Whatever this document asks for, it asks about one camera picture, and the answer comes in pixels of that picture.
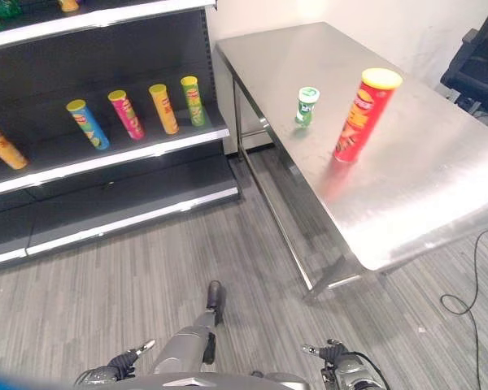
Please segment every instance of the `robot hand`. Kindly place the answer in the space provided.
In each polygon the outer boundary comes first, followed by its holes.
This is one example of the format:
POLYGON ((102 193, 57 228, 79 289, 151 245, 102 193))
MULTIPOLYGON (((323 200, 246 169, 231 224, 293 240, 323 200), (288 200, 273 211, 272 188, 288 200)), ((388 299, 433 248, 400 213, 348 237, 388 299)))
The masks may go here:
POLYGON ((139 348, 130 349, 121 355, 114 357, 106 366, 87 370, 82 373, 74 386, 93 387, 99 384, 113 384, 119 380, 133 378, 135 368, 133 364, 143 353, 155 345, 155 340, 148 340, 139 348))
POLYGON ((383 374, 368 357, 362 353, 349 352, 345 345, 336 340, 328 340, 327 344, 330 346, 323 348, 307 344, 302 346, 303 352, 325 361, 321 374, 326 390, 390 390, 383 374))

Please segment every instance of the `gray carpet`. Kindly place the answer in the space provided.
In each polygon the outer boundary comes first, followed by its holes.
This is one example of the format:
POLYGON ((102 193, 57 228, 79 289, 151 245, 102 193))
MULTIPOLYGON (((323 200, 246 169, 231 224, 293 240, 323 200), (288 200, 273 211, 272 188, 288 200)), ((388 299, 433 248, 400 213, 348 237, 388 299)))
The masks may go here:
MULTIPOLYGON (((274 149, 252 158, 279 202, 303 193, 302 185, 281 173, 274 149), (276 172, 275 179, 265 167, 276 172)), ((153 337, 156 347, 137 363, 142 374, 167 339, 202 311, 208 281, 219 279, 228 289, 228 305, 217 329, 216 364, 207 370, 288 371, 323 389, 320 361, 299 346, 333 337, 369 355, 393 389, 475 388, 471 324, 438 303, 445 292, 466 300, 473 295, 475 237, 387 277, 325 292, 309 307, 249 172, 236 160, 232 167, 242 186, 239 202, 0 271, 0 368, 70 383, 83 370, 153 337)), ((313 278, 325 266, 325 255, 335 252, 317 207, 312 199, 302 205, 288 200, 281 207, 313 278)), ((474 314, 482 386, 488 390, 488 239, 480 255, 474 314)))

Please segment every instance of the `blue pringles can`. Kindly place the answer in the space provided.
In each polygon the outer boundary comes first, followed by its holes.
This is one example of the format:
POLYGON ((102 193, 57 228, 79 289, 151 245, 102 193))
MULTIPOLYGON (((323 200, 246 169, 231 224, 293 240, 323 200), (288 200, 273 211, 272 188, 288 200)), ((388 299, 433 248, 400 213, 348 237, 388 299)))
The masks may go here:
POLYGON ((99 127, 98 122, 92 116, 92 113, 87 108, 85 100, 77 99, 67 104, 67 110, 71 113, 76 123, 85 133, 87 138, 94 148, 106 149, 110 146, 108 138, 105 136, 103 130, 99 127))

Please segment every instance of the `black chair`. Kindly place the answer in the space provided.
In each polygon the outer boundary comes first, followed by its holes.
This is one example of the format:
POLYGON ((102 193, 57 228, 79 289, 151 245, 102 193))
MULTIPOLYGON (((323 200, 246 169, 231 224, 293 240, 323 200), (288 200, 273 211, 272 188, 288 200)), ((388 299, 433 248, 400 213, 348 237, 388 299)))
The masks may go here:
POLYGON ((480 106, 488 111, 488 17, 479 31, 472 28, 463 37, 463 45, 442 76, 441 84, 460 93, 456 99, 460 106, 466 98, 471 99, 473 104, 467 108, 470 114, 480 106))

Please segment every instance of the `pink pringles can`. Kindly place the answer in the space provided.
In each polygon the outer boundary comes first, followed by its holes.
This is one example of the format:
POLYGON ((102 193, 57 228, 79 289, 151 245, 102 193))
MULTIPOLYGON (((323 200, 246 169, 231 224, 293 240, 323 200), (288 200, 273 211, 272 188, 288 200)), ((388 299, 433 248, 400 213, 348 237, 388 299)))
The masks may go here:
POLYGON ((127 93, 118 89, 108 94, 108 100, 114 106, 115 112, 117 112, 121 122, 123 122, 124 128, 129 132, 130 138, 141 140, 145 136, 145 132, 132 108, 132 104, 127 98, 127 93))

